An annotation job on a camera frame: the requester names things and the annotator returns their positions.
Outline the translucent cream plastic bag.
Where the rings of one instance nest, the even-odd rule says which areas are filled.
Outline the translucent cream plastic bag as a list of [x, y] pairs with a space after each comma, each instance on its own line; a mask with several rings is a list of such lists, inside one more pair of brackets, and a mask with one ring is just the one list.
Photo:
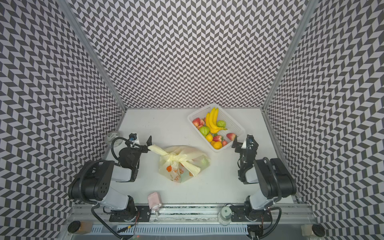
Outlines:
[[211, 164], [207, 154], [188, 146], [162, 149], [152, 145], [148, 149], [160, 156], [159, 174], [175, 183], [183, 183], [196, 177]]

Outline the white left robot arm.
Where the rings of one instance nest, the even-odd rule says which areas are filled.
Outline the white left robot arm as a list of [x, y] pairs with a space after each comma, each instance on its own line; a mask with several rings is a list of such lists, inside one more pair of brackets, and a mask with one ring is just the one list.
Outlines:
[[110, 143], [115, 159], [86, 162], [70, 184], [68, 195], [71, 200], [123, 211], [133, 198], [112, 188], [111, 183], [132, 183], [136, 180], [141, 155], [148, 153], [152, 137], [145, 145], [140, 145], [136, 133], [131, 133], [127, 139], [117, 136], [110, 139]]

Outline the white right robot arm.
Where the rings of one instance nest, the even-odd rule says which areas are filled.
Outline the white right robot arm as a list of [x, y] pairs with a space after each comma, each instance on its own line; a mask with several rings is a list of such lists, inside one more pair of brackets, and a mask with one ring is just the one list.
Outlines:
[[283, 198], [295, 195], [297, 186], [290, 171], [279, 158], [257, 159], [259, 144], [252, 135], [243, 143], [234, 138], [232, 148], [240, 155], [238, 179], [245, 185], [258, 184], [259, 189], [246, 198], [245, 211], [266, 211]]

